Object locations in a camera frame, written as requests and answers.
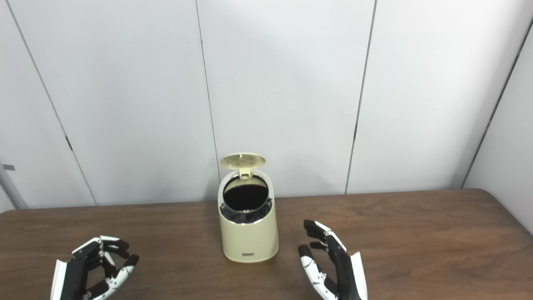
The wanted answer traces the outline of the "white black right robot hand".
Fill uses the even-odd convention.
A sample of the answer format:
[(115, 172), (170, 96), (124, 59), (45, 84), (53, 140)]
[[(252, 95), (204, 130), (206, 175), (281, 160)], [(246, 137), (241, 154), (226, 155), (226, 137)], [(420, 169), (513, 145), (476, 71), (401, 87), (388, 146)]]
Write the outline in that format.
[[(308, 237), (316, 239), (308, 245), (299, 245), (301, 265), (314, 290), (323, 300), (367, 300), (368, 290), (360, 252), (349, 255), (335, 232), (315, 220), (304, 220)], [(328, 254), (335, 266), (336, 281), (315, 261), (312, 249)]]

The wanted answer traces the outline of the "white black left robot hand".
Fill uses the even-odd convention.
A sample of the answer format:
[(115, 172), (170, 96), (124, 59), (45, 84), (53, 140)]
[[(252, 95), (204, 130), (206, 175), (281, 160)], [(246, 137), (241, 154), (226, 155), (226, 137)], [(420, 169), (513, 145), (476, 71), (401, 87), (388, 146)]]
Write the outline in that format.
[[(107, 300), (126, 282), (139, 262), (128, 252), (130, 245), (117, 237), (100, 235), (72, 251), (68, 262), (57, 260), (52, 281), (52, 300)], [(87, 287), (88, 274), (103, 268), (105, 277)]]

